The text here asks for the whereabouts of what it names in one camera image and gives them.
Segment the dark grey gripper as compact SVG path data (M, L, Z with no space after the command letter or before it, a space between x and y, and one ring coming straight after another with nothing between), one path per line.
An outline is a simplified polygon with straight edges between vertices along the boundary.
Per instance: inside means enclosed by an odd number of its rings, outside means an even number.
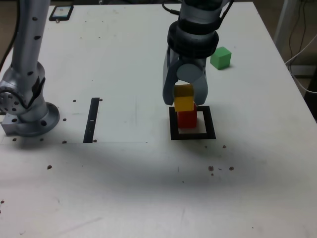
M208 96L206 73L206 58L189 58L174 52L167 47L163 65L162 96L166 105L174 103L174 85L178 80L193 86L194 102L196 105L205 103Z

